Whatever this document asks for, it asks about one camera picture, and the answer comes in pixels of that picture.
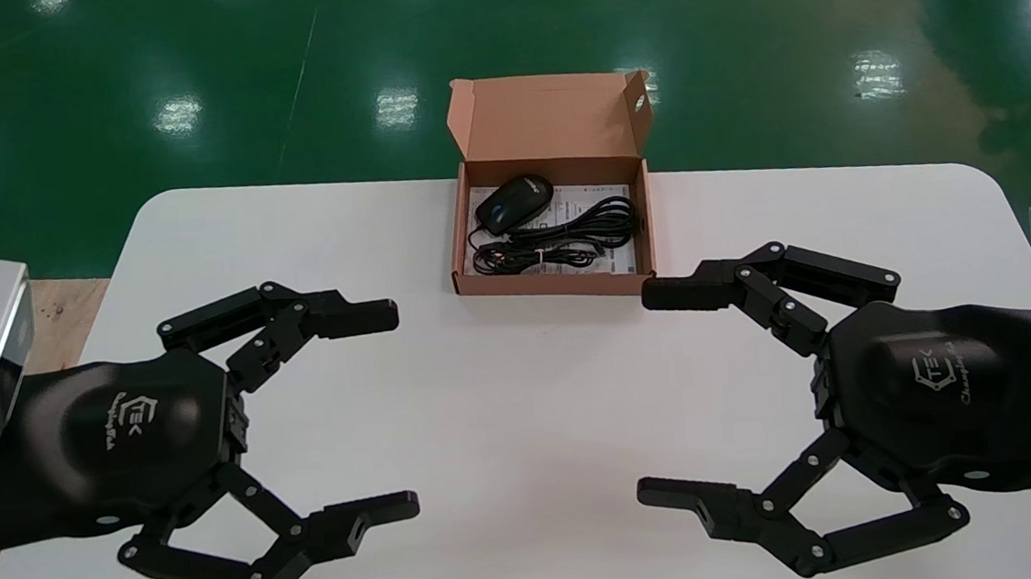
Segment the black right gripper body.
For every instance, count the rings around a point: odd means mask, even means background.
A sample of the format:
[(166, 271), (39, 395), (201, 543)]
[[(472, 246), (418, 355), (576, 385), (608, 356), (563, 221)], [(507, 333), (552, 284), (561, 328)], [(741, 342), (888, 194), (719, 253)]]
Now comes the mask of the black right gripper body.
[(816, 415), (885, 490), (921, 479), (1031, 489), (1031, 311), (870, 303), (817, 354)]

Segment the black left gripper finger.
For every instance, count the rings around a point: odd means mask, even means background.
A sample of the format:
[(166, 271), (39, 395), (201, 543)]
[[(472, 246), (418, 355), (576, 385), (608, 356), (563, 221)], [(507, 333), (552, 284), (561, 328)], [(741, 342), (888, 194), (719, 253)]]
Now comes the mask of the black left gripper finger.
[(350, 302), (339, 291), (298, 293), (263, 283), (197, 307), (157, 327), (166, 351), (201, 353), (253, 335), (227, 357), (234, 391), (258, 391), (282, 364), (313, 339), (342, 339), (393, 331), (399, 311), (390, 299)]
[[(262, 556), (238, 561), (171, 546), (175, 530), (203, 516), (226, 495), (274, 532), (275, 541)], [(237, 463), (219, 464), (147, 520), (123, 544), (118, 557), (124, 567), (149, 579), (300, 579), (310, 567), (355, 555), (367, 530), (407, 521), (421, 510), (411, 490), (354, 501), (301, 517)]]

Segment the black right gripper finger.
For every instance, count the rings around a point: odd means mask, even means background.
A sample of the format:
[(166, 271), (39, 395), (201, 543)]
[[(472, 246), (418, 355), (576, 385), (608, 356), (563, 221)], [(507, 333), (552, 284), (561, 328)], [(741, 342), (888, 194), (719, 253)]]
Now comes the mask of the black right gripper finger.
[(967, 527), (966, 507), (926, 478), (900, 484), (910, 510), (826, 535), (803, 526), (793, 508), (853, 447), (841, 429), (826, 429), (820, 436), (762, 492), (713, 481), (651, 476), (637, 482), (637, 501), (691, 511), (708, 538), (756, 544), (803, 578), (935, 545)]
[(648, 311), (735, 307), (790, 351), (811, 356), (829, 335), (828, 321), (793, 293), (856, 309), (893, 302), (900, 283), (880, 266), (771, 242), (745, 258), (702, 261), (690, 276), (655, 275), (642, 284), (641, 302)]

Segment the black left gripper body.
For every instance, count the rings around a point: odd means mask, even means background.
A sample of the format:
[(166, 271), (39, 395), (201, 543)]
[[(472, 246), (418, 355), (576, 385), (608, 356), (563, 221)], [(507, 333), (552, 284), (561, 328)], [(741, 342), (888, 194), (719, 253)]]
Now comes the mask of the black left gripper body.
[(147, 523), (248, 448), (240, 395), (195, 352), (22, 385), (0, 438), (0, 551)]

